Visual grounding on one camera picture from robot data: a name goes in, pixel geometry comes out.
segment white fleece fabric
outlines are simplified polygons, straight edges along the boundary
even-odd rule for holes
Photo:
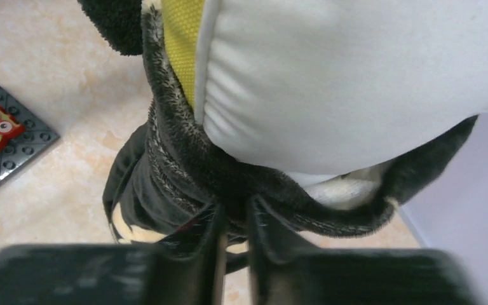
[[[203,16],[197,121],[303,186],[488,112],[488,0],[205,0]]]

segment marble floor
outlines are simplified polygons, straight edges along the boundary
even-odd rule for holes
[[[108,243],[100,197],[118,149],[147,117],[139,57],[112,51],[75,0],[0,0],[0,85],[62,139],[0,188],[0,248]],[[357,240],[323,247],[417,247],[399,217]],[[226,304],[249,304],[247,274],[226,281]]]

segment lego brick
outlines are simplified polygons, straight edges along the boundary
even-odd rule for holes
[[[59,134],[0,86],[0,109],[23,126],[0,147],[0,186],[54,144]]]

